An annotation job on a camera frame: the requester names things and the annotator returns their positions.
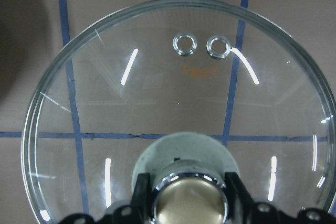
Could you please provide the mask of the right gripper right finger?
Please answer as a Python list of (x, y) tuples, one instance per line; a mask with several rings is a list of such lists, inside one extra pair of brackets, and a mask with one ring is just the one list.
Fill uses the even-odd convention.
[(224, 176), (225, 195), (228, 202), (228, 218), (232, 223), (250, 223), (251, 208), (254, 201), (235, 172)]

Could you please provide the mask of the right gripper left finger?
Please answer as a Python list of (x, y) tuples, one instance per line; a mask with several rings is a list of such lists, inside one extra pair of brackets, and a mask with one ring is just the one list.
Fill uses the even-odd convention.
[(137, 176), (130, 208), (133, 223), (153, 223), (154, 193), (150, 173)]

